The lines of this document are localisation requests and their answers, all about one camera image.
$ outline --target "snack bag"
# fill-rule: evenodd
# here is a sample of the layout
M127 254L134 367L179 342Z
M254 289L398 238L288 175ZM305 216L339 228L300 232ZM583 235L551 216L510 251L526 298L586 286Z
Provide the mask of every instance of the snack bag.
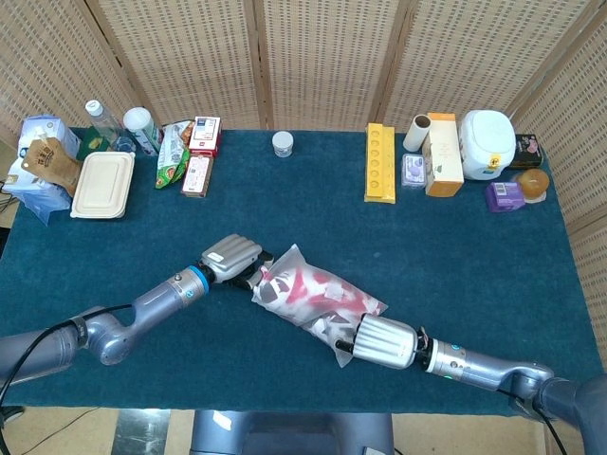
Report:
M190 152L182 135L193 123L190 120L179 121L164 127L164 139L158 154L156 188L164 188L176 182L185 172Z
M270 269L253 289L253 301L302 327L333 349L344 367L351 355L338 350L338 339L352 339L365 313L380 315L387 305L346 280L308 264L296 245Z

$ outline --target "packaged food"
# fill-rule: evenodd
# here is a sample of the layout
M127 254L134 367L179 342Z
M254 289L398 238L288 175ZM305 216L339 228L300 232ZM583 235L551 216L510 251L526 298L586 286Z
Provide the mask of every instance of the packaged food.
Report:
M516 135L514 159L510 169L539 168L543 162L543 149L535 135Z
M3 190L23 202L40 221L48 226L50 213L69 209L71 197L59 185L46 182L33 173L25 171L21 167L22 164L23 158L17 158L12 163Z
M513 211L524 206L523 190L517 182L493 182L485 190L489 211Z
M352 339L364 314L377 316L388 308L346 280L308 264L296 245L260 271L253 301L330 346L341 367L352 356L335 342Z
M64 151L58 138L41 136L31 141L21 167L47 182L61 185L74 197L83 164Z
M219 137L221 136L221 118L196 117L190 139L190 151L193 155L217 157Z
M400 183L403 187L425 187L426 170L422 155L405 154L402 156L402 176Z
M211 179L212 158L193 155L188 162L188 170L183 177L181 192L189 197L205 197Z
M190 152L182 135L191 124L190 120L186 120L164 127L164 139L160 145L156 171L157 189L176 182L185 172Z
M454 196L464 184L455 114L430 112L430 131L422 145L426 163L426 194Z
M28 117L23 120L17 155L23 158L28 153L29 144L40 134L46 137L57 137L65 152L72 158L78 155L80 139L65 126L65 123L53 116Z

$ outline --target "water bottle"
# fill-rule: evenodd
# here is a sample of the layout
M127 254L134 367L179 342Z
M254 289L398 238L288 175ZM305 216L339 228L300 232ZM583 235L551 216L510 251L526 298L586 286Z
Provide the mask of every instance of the water bottle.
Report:
M97 100L91 100L84 106L91 124L97 132L110 143L112 150L117 152L134 152L135 142L126 134L120 122L112 112Z

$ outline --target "plastic bag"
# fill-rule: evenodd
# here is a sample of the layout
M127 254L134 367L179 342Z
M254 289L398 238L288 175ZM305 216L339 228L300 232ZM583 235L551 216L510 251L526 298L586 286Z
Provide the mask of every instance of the plastic bag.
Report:
M363 314L380 315L388 308L346 280L308 264L296 245L261 271L253 301L328 344L341 367L352 356L335 342L352 339Z
M156 170L156 188L164 188L181 178L185 172L190 151L183 141L183 134L190 127L189 120L179 121L164 127L164 139L160 145Z
M48 217L52 211L67 210L72 205L72 199L62 187L46 182L33 173L22 169L23 158L17 160L10 166L7 183L3 191L11 193L46 226Z

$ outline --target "red box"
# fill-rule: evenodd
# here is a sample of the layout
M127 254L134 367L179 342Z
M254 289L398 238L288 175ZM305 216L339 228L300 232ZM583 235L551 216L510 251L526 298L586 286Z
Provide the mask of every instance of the red box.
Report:
M217 157L221 139L221 118L196 117L193 120L189 149L193 155Z

